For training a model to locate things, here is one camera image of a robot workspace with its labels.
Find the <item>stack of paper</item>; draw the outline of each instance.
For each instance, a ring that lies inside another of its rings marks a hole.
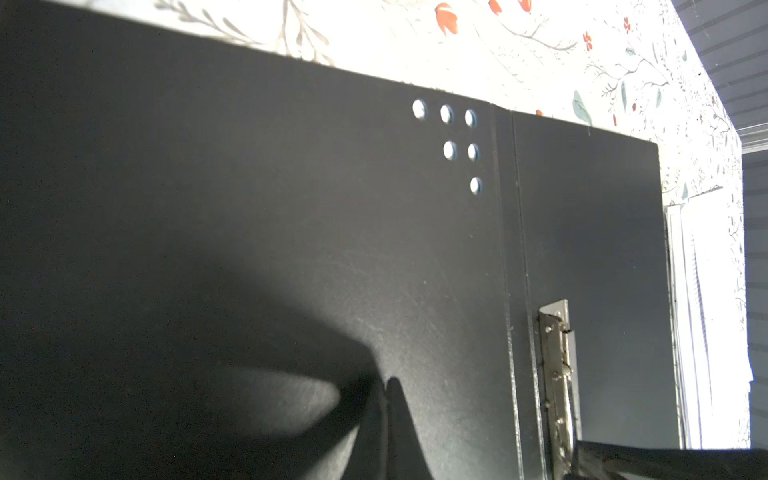
[[[738,276],[730,248],[724,190],[667,207],[678,394],[684,446],[744,444],[752,369],[733,298]]]

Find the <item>metal lever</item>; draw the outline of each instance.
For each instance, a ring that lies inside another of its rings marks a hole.
[[[562,480],[571,472],[576,441],[581,439],[576,339],[567,300],[543,306],[538,314],[552,475],[554,480]]]

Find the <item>black surface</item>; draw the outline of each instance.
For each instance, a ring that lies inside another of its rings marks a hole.
[[[654,146],[21,4],[0,24],[0,473],[339,478],[379,375],[436,479],[540,478],[531,326],[561,297],[585,438],[677,446]]]
[[[584,440],[679,448],[656,145],[514,121],[529,306],[568,299]]]
[[[7,462],[256,478],[333,406],[264,369],[344,386],[366,345],[435,477],[517,471],[489,105],[57,5],[2,27]]]

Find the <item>orange petal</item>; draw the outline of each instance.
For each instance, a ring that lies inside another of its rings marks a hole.
[[[502,6],[496,0],[488,2],[488,6],[491,7],[491,12],[494,12],[496,15],[502,13]]]
[[[448,5],[447,3],[441,3],[435,7],[435,16],[437,18],[437,25],[440,27],[440,30],[442,30],[444,35],[448,34],[446,30],[450,31],[454,35],[458,33],[458,17],[456,17],[456,14],[453,13],[451,5]]]

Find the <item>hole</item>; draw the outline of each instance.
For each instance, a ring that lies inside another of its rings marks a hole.
[[[445,144],[442,146],[442,154],[445,155],[445,158],[449,160],[455,160],[456,159],[456,144],[452,141],[446,141]]]
[[[467,113],[464,114],[464,121],[467,122],[467,127],[470,128],[475,128],[478,124],[478,118],[473,110],[467,110]]]
[[[419,120],[426,120],[427,104],[422,99],[413,102],[413,116]]]
[[[443,105],[440,107],[440,118],[442,118],[442,123],[449,125],[453,123],[453,109],[450,108],[448,105]]]
[[[475,195],[479,195],[482,192],[482,180],[480,180],[480,177],[475,177],[469,181],[469,190]]]
[[[467,149],[467,155],[469,155],[469,160],[471,161],[478,161],[480,160],[480,148],[477,144],[471,144],[469,145],[469,148]]]

